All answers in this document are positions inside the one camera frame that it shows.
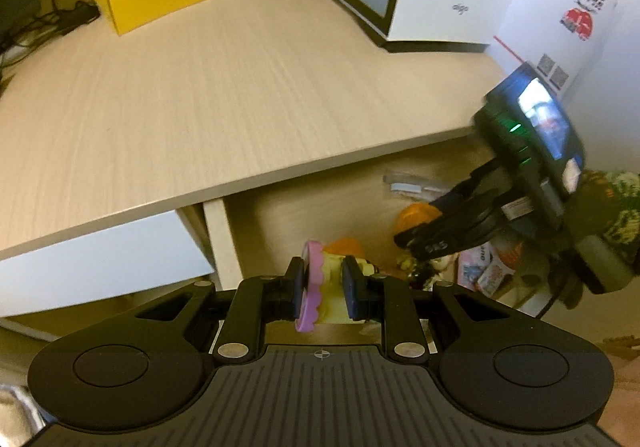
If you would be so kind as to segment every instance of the candy wrapper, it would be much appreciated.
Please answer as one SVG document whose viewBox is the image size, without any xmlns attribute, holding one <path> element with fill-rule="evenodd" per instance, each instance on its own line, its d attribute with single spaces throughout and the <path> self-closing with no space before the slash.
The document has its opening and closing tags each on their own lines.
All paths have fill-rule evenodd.
<svg viewBox="0 0 640 447">
<path fill-rule="evenodd" d="M 491 264 L 491 244 L 463 250 L 458 259 L 458 284 L 476 291 L 476 281 Z"/>
</svg>

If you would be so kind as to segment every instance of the pink toy part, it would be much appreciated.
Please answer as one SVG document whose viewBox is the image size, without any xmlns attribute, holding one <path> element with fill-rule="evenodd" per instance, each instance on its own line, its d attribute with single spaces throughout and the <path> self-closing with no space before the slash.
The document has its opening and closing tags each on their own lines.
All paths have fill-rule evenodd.
<svg viewBox="0 0 640 447">
<path fill-rule="evenodd" d="M 303 257 L 308 259 L 309 279 L 302 295 L 302 308 L 300 309 L 300 318 L 296 319 L 296 330 L 312 332 L 314 323 L 318 320 L 318 307 L 322 302 L 322 294 L 320 293 L 320 287 L 324 283 L 322 243 L 308 241 L 305 244 Z"/>
</svg>

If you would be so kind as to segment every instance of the lit screen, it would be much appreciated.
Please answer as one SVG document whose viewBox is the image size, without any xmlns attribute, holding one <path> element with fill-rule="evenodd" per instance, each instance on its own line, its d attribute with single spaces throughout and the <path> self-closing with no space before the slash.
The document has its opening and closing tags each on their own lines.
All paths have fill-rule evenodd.
<svg viewBox="0 0 640 447">
<path fill-rule="evenodd" d="M 549 153 L 555 160 L 562 158 L 562 151 L 569 136 L 569 123 L 539 79 L 529 83 L 518 98 L 518 104 Z"/>
</svg>

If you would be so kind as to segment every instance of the wooden desk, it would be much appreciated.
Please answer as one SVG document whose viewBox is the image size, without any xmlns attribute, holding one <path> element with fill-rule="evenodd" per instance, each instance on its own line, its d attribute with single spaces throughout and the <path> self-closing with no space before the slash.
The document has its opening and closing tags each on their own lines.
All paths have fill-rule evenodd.
<svg viewBox="0 0 640 447">
<path fill-rule="evenodd" d="M 467 131 L 487 56 L 390 55 L 331 0 L 210 0 L 34 53 L 0 98 L 0 259 Z"/>
</svg>

